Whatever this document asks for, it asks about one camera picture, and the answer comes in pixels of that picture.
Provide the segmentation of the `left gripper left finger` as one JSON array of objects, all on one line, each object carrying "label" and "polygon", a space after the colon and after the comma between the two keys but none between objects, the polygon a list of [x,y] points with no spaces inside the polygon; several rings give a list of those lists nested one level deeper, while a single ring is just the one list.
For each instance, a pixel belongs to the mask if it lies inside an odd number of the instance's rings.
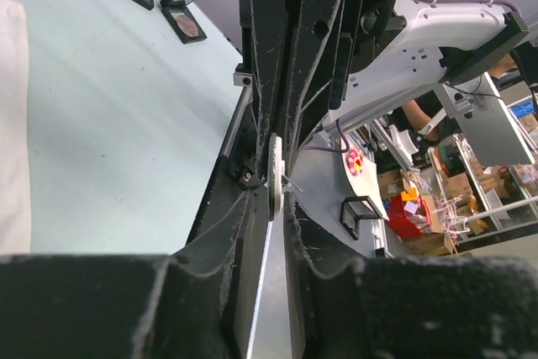
[{"label": "left gripper left finger", "polygon": [[172,255],[15,255],[1,260],[4,358],[244,358],[267,192]]}]

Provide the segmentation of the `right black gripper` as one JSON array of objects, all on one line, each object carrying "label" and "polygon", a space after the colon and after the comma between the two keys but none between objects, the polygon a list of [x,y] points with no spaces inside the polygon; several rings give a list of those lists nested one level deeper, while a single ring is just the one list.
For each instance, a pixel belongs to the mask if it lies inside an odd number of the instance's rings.
[{"label": "right black gripper", "polygon": [[[341,0],[301,0],[284,93],[282,147],[285,161],[297,156],[301,109]],[[344,0],[340,43],[331,80],[329,110],[341,106],[351,75],[363,71],[405,27],[396,0]],[[256,118],[256,173],[265,174],[285,39],[286,0],[240,0],[244,65],[252,75]]]}]

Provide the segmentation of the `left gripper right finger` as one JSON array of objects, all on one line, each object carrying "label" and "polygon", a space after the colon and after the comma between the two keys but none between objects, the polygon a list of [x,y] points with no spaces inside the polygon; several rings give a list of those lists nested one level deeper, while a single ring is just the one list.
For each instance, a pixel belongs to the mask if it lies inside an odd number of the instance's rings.
[{"label": "left gripper right finger", "polygon": [[283,218],[294,357],[536,357],[537,270],[529,262],[366,258],[293,195]]}]

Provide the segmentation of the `white t-shirt garment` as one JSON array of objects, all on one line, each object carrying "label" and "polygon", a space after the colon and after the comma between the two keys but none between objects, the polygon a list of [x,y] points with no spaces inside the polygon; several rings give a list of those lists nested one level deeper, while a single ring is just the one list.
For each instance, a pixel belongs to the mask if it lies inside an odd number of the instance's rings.
[{"label": "white t-shirt garment", "polygon": [[1,253],[26,254],[31,244],[27,141],[29,41],[24,7],[1,0]]}]

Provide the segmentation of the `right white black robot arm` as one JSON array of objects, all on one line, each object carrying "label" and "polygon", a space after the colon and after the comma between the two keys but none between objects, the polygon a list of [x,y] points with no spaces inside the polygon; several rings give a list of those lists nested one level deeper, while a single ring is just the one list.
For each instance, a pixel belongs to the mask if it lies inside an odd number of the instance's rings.
[{"label": "right white black robot arm", "polygon": [[240,25],[258,177],[272,136],[293,167],[322,124],[365,122],[399,95],[469,82],[528,32],[506,0],[240,0]]}]

